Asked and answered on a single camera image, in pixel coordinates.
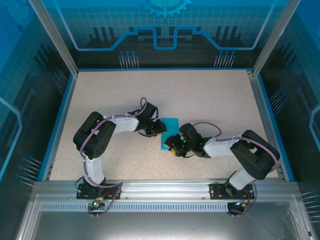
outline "white arm segment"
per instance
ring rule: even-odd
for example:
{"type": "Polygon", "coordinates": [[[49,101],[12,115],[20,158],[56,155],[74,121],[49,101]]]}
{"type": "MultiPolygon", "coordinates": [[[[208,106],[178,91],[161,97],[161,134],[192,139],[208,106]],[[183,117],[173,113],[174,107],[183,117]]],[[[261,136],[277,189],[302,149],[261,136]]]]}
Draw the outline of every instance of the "white arm segment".
{"type": "Polygon", "coordinates": [[[139,120],[136,119],[134,116],[116,117],[109,121],[116,124],[115,130],[113,132],[114,134],[122,132],[134,132],[139,124],[139,120]]]}
{"type": "MultiPolygon", "coordinates": [[[[105,179],[105,175],[102,171],[102,156],[98,158],[93,158],[90,160],[86,156],[86,169],[88,171],[88,174],[90,178],[96,183],[96,184],[101,184],[101,182],[105,179]]],[[[88,177],[85,175],[84,179],[90,183],[92,186],[94,186],[88,179],[88,177]]]]}
{"type": "Polygon", "coordinates": [[[209,157],[217,156],[233,156],[234,154],[230,150],[231,146],[238,142],[239,140],[231,141],[216,141],[214,138],[211,138],[206,142],[203,149],[209,157]]]}
{"type": "MultiPolygon", "coordinates": [[[[204,145],[203,149],[210,157],[234,156],[230,148],[234,143],[238,141],[239,140],[217,142],[214,138],[211,138],[204,145]]],[[[247,171],[243,167],[241,167],[232,175],[229,182],[237,190],[242,190],[247,184],[251,183],[253,180],[255,180],[255,178],[252,177],[249,173],[247,173],[247,171]]]]}
{"type": "Polygon", "coordinates": [[[230,178],[229,183],[237,190],[242,190],[246,185],[256,180],[243,167],[239,168],[230,178]]]}
{"type": "MultiPolygon", "coordinates": [[[[113,131],[114,134],[122,132],[133,132],[136,130],[139,121],[135,117],[116,117],[110,120],[116,124],[116,127],[113,131]]],[[[86,169],[90,178],[96,183],[100,184],[104,179],[105,175],[102,170],[102,156],[98,158],[93,158],[90,160],[88,157],[86,159],[86,169]]],[[[84,176],[84,179],[94,186],[88,179],[87,176],[84,176]]]]}

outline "glass panel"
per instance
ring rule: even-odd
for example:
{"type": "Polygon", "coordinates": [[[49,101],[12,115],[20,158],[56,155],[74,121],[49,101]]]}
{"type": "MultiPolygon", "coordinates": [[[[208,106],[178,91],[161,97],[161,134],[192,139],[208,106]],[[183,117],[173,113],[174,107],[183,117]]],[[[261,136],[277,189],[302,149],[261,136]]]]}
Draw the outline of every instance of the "glass panel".
{"type": "MultiPolygon", "coordinates": [[[[303,0],[261,71],[301,193],[320,188],[320,3],[303,0]]],[[[306,194],[310,216],[319,200],[306,194]]],[[[319,234],[319,224],[315,222],[319,234]]]]}
{"type": "Polygon", "coordinates": [[[251,68],[287,0],[45,0],[79,68],[251,68]]]}
{"type": "Polygon", "coordinates": [[[27,1],[0,1],[0,35],[0,226],[14,239],[70,72],[27,1]]]}

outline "perforated metal strip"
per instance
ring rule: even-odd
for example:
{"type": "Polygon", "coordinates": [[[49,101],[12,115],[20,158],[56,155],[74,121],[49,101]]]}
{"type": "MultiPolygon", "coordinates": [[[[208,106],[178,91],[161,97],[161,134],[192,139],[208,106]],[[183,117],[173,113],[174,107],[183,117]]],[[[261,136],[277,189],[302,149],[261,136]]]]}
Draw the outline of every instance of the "perforated metal strip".
{"type": "MultiPolygon", "coordinates": [[[[42,212],[86,212],[89,203],[43,202],[42,212]]],[[[110,212],[227,212],[227,203],[197,202],[115,202],[110,212]]]]}

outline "blue card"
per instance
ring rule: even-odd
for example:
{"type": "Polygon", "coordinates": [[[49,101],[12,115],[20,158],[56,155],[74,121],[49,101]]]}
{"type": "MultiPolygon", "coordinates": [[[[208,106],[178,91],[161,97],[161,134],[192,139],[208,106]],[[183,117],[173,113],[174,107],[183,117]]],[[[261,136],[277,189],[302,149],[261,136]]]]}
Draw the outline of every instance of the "blue card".
{"type": "Polygon", "coordinates": [[[169,148],[164,143],[168,137],[179,133],[179,119],[165,117],[161,120],[166,126],[166,132],[161,135],[161,150],[168,150],[169,148]]]}

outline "beige work surface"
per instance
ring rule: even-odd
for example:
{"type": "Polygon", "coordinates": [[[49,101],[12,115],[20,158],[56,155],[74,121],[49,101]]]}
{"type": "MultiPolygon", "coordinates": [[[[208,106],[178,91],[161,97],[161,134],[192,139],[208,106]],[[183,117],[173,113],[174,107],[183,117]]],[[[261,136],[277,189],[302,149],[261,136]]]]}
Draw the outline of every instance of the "beige work surface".
{"type": "MultiPolygon", "coordinates": [[[[91,112],[125,114],[140,108],[146,97],[160,118],[178,118],[179,125],[208,121],[231,137],[251,129],[266,139],[245,70],[160,70],[80,72],[63,128],[51,180],[76,180],[84,175],[83,160],[73,136],[91,112]]],[[[197,125],[214,136],[210,125],[197,125]]],[[[109,180],[228,178],[241,165],[234,156],[185,159],[161,150],[161,137],[137,132],[114,134],[102,155],[109,180]]],[[[277,177],[276,171],[268,177],[277,177]]]]}

